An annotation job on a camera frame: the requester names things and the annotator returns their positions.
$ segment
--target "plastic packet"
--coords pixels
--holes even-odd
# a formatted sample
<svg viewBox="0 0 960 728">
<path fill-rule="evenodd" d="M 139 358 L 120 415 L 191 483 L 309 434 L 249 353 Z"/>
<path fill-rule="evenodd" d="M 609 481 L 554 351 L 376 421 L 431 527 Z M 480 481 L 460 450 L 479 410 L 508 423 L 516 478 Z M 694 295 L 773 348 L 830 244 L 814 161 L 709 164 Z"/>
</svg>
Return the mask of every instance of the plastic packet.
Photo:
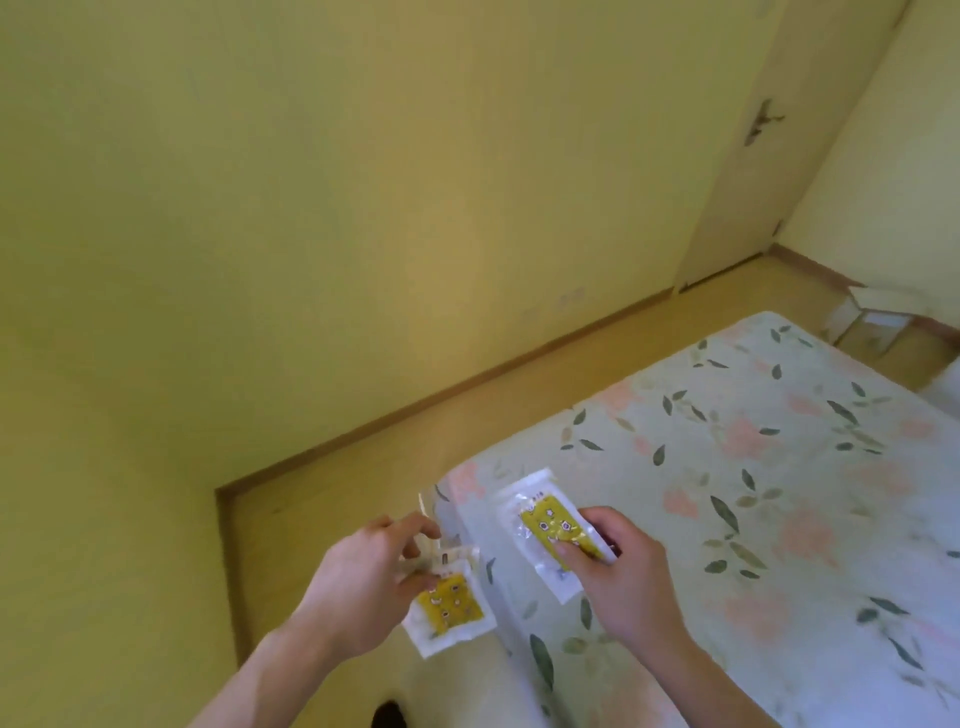
<svg viewBox="0 0 960 728">
<path fill-rule="evenodd" d="M 554 544 L 569 541 L 595 559 L 607 564 L 616 561 L 607 542 L 557 486 L 549 468 L 527 475 L 493 498 L 497 521 L 561 604 L 583 587 L 576 574 L 566 569 Z"/>
<path fill-rule="evenodd" d="M 479 549 L 459 546 L 409 562 L 403 570 L 428 570 L 440 577 L 436 588 L 414 599 L 403 628 L 423 658 L 496 627 L 496 617 L 473 571 Z"/>
</svg>

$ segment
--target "floor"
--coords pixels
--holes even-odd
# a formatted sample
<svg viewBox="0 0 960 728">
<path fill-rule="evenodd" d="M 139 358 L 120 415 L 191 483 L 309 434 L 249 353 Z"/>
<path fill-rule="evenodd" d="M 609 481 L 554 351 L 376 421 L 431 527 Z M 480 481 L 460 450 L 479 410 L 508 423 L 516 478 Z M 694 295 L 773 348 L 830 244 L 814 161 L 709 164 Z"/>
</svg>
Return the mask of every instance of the floor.
<svg viewBox="0 0 960 728">
<path fill-rule="evenodd" d="M 820 280 L 758 258 L 245 493 L 230 515 L 254 641 L 296 606 L 326 548 L 373 516 L 413 510 L 420 489 L 474 453 L 745 316 L 774 310 L 816 332 L 840 300 Z M 842 349 L 910 389 L 956 355 L 911 328 L 877 359 L 866 354 L 869 332 L 855 334 Z M 493 635 L 425 662 L 397 630 L 337 670 L 299 725 L 365 726 L 388 697 L 414 728 L 538 724 Z"/>
</svg>

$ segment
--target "yellow label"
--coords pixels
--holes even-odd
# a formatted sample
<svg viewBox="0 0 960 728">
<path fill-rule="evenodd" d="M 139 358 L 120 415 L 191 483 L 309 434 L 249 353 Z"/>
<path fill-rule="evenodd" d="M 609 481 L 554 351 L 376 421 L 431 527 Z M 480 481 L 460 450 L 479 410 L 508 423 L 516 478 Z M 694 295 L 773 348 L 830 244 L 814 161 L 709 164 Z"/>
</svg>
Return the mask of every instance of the yellow label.
<svg viewBox="0 0 960 728">
<path fill-rule="evenodd" d="M 461 573 L 444 577 L 436 589 L 419 595 L 417 602 L 438 635 L 483 618 L 483 610 L 470 593 L 467 579 Z"/>
<path fill-rule="evenodd" d="M 520 519 L 546 546 L 550 555 L 560 562 L 564 570 L 566 570 L 566 564 L 561 561 L 557 550 L 553 547 L 558 541 L 570 541 L 594 559 L 602 559 L 602 554 L 590 536 L 554 496 L 544 496 L 532 502 L 520 514 Z"/>
</svg>

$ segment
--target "mattress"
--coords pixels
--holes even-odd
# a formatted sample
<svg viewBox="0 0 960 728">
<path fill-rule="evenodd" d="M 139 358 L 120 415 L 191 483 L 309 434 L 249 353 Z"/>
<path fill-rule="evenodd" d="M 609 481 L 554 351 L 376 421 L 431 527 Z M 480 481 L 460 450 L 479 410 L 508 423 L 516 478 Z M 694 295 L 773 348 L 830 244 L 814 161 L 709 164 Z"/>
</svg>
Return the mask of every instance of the mattress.
<svg viewBox="0 0 960 728">
<path fill-rule="evenodd" d="M 666 546 L 686 624 L 784 726 L 956 725 L 960 425 L 761 313 L 481 452 L 430 489 L 477 544 L 510 659 L 558 726 L 673 726 L 579 596 L 561 605 L 492 496 L 550 468 Z"/>
</svg>

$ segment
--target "door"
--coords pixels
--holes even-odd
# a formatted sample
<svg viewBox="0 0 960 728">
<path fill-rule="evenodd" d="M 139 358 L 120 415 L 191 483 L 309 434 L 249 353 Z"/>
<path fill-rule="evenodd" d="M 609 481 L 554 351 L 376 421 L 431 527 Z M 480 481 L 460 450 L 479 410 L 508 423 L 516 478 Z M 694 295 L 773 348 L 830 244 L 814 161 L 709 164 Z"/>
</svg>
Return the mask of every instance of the door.
<svg viewBox="0 0 960 728">
<path fill-rule="evenodd" d="M 790 0 L 681 264 L 678 290 L 770 246 L 911 2 Z"/>
</svg>

